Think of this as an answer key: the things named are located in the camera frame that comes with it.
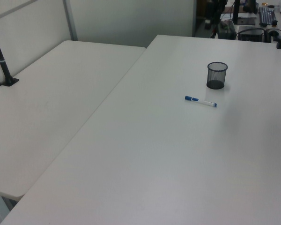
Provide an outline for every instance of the keyboard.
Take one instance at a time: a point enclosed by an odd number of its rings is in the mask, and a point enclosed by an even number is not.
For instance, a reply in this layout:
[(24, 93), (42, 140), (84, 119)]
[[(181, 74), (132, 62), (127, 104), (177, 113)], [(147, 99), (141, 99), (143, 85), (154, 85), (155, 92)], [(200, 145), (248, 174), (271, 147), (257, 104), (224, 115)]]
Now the keyboard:
[(267, 7), (259, 7), (260, 25), (266, 27), (277, 21), (274, 10)]

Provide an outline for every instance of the white wall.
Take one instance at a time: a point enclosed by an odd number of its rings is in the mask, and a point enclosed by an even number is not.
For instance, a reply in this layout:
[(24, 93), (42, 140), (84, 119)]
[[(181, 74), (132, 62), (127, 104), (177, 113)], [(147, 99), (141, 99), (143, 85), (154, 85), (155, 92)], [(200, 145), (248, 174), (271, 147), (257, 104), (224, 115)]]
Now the white wall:
[(157, 34), (192, 36), (194, 0), (67, 0), (79, 41), (147, 47)]
[(62, 0), (37, 0), (0, 19), (0, 47), (12, 76), (64, 40), (70, 33)]

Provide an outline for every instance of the mesh pen holder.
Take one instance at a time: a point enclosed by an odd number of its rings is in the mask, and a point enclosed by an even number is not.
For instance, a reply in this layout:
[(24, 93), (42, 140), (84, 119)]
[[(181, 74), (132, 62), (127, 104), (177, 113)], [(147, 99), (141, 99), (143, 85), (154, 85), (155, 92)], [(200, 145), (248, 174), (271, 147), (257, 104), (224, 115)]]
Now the mesh pen holder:
[(211, 89), (221, 89), (225, 86), (227, 64), (223, 62), (212, 62), (208, 66), (207, 87)]

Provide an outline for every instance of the marker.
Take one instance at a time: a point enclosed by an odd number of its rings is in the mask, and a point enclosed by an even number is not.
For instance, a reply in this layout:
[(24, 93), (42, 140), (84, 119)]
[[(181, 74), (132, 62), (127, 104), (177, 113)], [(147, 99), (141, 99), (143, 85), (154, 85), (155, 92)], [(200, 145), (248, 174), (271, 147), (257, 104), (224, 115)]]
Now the marker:
[(185, 99), (188, 100), (188, 101), (195, 101), (195, 102), (199, 102), (199, 103), (204, 104), (204, 105), (217, 107), (217, 103), (214, 103), (214, 102), (208, 102), (208, 101), (200, 100), (200, 99), (197, 99), (197, 98), (194, 98), (194, 97), (189, 97), (189, 96), (186, 96)]

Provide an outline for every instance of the white tabletop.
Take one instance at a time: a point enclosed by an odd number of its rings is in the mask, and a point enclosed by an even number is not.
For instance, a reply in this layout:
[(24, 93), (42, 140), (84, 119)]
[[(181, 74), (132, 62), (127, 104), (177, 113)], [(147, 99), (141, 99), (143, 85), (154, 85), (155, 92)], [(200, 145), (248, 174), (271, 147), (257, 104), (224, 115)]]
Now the white tabletop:
[(281, 225), (281, 50), (157, 36), (2, 224)]
[(0, 87), (0, 195), (29, 190), (143, 51), (66, 41)]

